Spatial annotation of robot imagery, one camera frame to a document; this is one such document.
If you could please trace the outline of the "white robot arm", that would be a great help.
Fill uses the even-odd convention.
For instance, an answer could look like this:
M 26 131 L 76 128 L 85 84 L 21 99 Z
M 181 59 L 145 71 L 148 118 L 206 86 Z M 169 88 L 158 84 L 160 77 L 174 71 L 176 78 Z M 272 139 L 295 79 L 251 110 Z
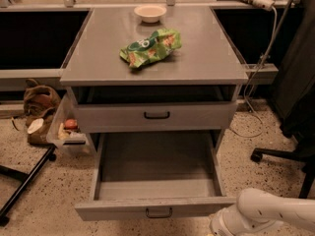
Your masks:
M 278 228 L 284 222 L 314 232 L 315 201 L 283 198 L 248 188 L 238 194 L 232 206 L 214 215 L 210 230 L 214 236 L 241 236 Z

